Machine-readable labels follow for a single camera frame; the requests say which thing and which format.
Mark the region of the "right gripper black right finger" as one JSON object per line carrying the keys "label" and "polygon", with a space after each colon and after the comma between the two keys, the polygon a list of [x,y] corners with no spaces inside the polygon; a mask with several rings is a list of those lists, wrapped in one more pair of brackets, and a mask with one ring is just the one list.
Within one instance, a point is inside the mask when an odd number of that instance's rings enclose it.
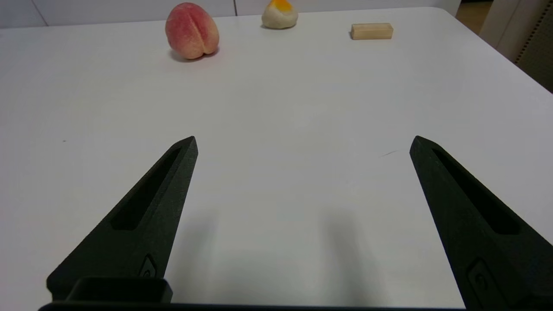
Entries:
{"label": "right gripper black right finger", "polygon": [[466,309],[550,311],[551,243],[437,143],[410,157]]}

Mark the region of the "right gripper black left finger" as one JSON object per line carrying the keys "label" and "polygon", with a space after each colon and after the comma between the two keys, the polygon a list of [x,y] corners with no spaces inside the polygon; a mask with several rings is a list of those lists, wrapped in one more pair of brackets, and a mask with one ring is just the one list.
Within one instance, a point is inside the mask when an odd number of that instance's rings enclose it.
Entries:
{"label": "right gripper black left finger", "polygon": [[199,154],[173,144],[47,277],[53,301],[85,277],[163,278]]}

